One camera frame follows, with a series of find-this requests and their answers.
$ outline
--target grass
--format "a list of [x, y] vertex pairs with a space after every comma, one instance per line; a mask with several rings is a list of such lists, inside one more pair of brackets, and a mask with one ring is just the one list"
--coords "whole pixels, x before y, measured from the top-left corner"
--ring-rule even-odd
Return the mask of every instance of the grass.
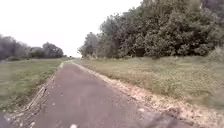
[[224, 63], [207, 57], [75, 59], [75, 63], [153, 93], [224, 110]]
[[63, 59], [0, 63], [0, 111], [12, 112], [27, 103]]

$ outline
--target vegetation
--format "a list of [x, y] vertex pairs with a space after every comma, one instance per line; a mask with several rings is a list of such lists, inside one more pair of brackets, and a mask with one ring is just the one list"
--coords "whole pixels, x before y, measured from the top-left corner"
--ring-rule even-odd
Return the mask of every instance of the vegetation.
[[32, 98], [63, 59], [23, 60], [0, 63], [0, 111], [12, 111]]
[[218, 56], [75, 59], [75, 63], [155, 94], [224, 110], [224, 64]]
[[221, 14], [209, 5], [199, 0], [144, 0], [137, 8], [108, 17], [101, 33], [89, 33], [79, 52], [107, 58], [205, 56], [224, 41], [223, 24], [211, 10]]
[[63, 57], [61, 48], [54, 44], [45, 43], [41, 47], [29, 47], [18, 42], [12, 37], [0, 36], [0, 61], [1, 60], [20, 60], [29, 58], [60, 58]]

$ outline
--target shrub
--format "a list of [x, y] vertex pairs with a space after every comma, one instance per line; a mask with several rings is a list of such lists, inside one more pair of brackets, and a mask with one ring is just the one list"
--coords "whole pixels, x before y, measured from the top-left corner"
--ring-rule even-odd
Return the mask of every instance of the shrub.
[[8, 60], [8, 61], [19, 61], [19, 60], [21, 60], [21, 58], [19, 58], [19, 57], [14, 57], [14, 56], [10, 56], [10, 57], [7, 58], [7, 60]]

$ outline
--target white sky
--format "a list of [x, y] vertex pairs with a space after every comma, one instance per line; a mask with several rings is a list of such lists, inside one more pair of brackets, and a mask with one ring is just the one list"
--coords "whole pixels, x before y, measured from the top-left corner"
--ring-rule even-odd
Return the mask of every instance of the white sky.
[[77, 49], [89, 32], [98, 33], [107, 16], [128, 11], [141, 0], [0, 0], [0, 34], [30, 46], [47, 41], [65, 54]]

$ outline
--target treeline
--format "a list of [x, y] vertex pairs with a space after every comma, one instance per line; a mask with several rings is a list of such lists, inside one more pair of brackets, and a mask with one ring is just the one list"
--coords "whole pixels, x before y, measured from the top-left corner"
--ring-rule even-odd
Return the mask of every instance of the treeline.
[[0, 60], [59, 57], [63, 57], [63, 51], [54, 44], [45, 43], [42, 47], [30, 47], [12, 37], [0, 36]]
[[207, 55], [224, 41], [222, 18], [207, 7], [200, 0], [144, 0], [108, 17], [79, 52], [108, 58]]

